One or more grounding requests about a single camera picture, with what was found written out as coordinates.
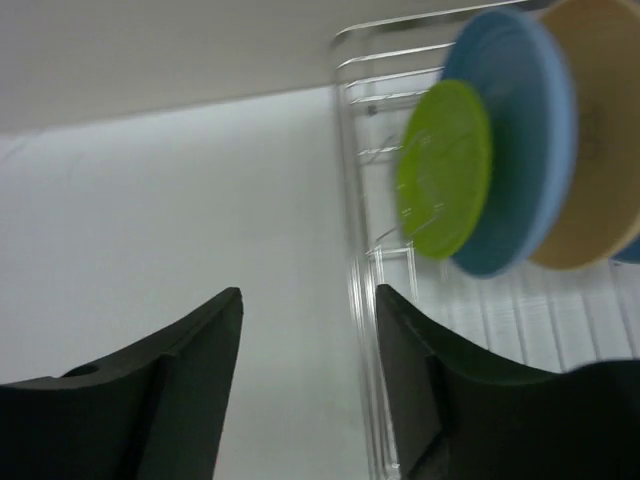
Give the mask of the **green plate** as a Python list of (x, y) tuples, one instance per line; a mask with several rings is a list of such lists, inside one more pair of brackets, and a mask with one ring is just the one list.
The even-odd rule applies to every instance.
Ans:
[(440, 260), (462, 248), (486, 204), (492, 163), (478, 93), (460, 80), (437, 82), (409, 118), (395, 169), (398, 220), (419, 254)]

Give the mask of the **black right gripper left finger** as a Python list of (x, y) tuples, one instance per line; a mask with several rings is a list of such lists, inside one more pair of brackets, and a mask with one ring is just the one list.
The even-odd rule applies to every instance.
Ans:
[(212, 478), (242, 322), (230, 287), (61, 377), (2, 385), (2, 478)]

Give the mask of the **light blue plate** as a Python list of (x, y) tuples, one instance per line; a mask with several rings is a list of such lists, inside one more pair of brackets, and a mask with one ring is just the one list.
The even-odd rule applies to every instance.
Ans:
[(565, 204), (577, 156), (573, 78), (551, 33), (506, 6), (469, 21), (442, 76), (479, 94), (493, 144), (487, 202), (453, 261), (471, 276), (495, 277), (535, 253)]

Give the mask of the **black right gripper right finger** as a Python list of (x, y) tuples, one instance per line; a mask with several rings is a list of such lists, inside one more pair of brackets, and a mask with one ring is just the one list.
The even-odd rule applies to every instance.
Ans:
[(639, 363), (565, 373), (492, 353), (387, 284), (380, 360), (404, 479), (635, 479)]

